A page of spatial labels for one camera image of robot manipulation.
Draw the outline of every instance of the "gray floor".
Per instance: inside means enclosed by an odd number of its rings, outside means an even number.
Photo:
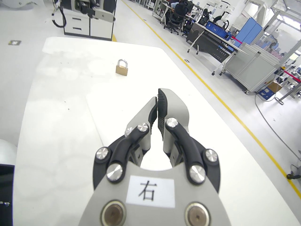
[[[187,54],[189,44],[185,42],[184,37],[171,34],[163,29],[163,26],[151,16],[151,11],[147,11],[130,1],[126,2],[177,54],[189,60],[190,66],[196,73],[249,127],[285,172],[289,172],[289,165],[295,164],[297,160],[263,121],[254,105],[254,96],[245,95],[242,92],[243,87],[229,75],[211,76],[211,72],[217,65],[215,59],[208,54],[196,56],[193,51]],[[2,52],[0,60],[0,139],[17,145],[31,81],[40,61],[44,41],[47,37],[63,36],[63,30],[52,24],[50,11],[41,10],[38,7],[33,10],[31,5],[27,5],[21,11],[8,10],[8,8],[0,6],[0,20],[2,24],[0,39]],[[301,222],[301,199],[262,148],[174,52],[120,0],[117,2],[114,34],[119,42],[160,47],[170,56],[253,155]],[[22,43],[20,46],[8,46],[10,40],[21,40]],[[298,134],[300,124],[294,122],[298,120],[300,115],[298,104],[300,104],[298,100],[290,98],[285,101],[285,106],[282,107],[273,101],[263,103],[259,100],[259,106],[268,121],[294,151],[301,148]],[[295,184],[300,190],[299,183],[295,182]]]

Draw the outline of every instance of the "glass enclosure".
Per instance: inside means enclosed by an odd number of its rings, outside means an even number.
[[[300,23],[279,14],[255,44],[281,60],[300,39]]]
[[[280,62],[294,61],[301,46],[301,0],[276,0],[271,6],[272,18],[253,44],[266,50]]]
[[[276,0],[271,9],[274,11],[285,12],[289,17],[293,17],[301,22],[301,1],[300,0]]]

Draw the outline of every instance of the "yellow floor line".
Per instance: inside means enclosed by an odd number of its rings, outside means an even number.
[[[270,160],[275,164],[275,166],[279,169],[279,171],[282,173],[282,175],[286,179],[287,173],[282,169],[282,167],[278,164],[278,162],[275,160],[275,158],[270,154],[270,152],[265,148],[265,146],[258,140],[258,138],[253,134],[253,132],[243,123],[243,121],[233,112],[232,109],[214,92],[212,88],[208,84],[205,83],[205,81],[186,63],[184,59],[182,59],[179,54],[177,54],[167,43],[164,41],[159,34],[155,32],[154,29],[148,25],[145,20],[143,20],[129,5],[127,5],[123,0],[121,0],[126,6],[129,7],[131,11],[134,12],[135,15],[137,15],[153,32],[157,37],[188,67],[188,69],[206,86],[208,90],[218,99],[218,101],[221,102],[222,105],[234,116],[234,118],[244,127],[244,129],[251,135],[251,137],[257,142],[257,144],[262,148],[262,150],[268,155]],[[294,191],[297,193],[298,197],[301,199],[301,192],[298,190],[298,188],[295,186],[295,184],[291,180],[287,180],[287,182],[291,185],[291,187],[294,189]]]

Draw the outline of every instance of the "caster wheel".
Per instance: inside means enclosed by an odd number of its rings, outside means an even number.
[[[286,175],[286,178],[289,179],[289,180],[291,180],[292,177],[293,177],[293,176],[292,176],[292,174],[290,174],[290,173],[289,173],[288,175]]]

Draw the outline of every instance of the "chinese character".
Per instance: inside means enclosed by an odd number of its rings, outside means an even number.
[[[145,188],[144,188],[144,190],[138,195],[138,197],[140,197],[140,196],[142,195],[142,193],[143,193],[143,200],[149,199],[149,200],[153,201],[153,200],[154,200],[154,192],[155,192],[155,191],[154,191],[154,190],[147,190],[146,188],[147,188],[147,186],[157,186],[157,184],[150,184],[149,182],[150,182],[150,181],[148,180],[146,184],[140,183],[140,185],[145,185]],[[151,192],[151,197],[145,197],[145,194],[146,194],[147,192]]]

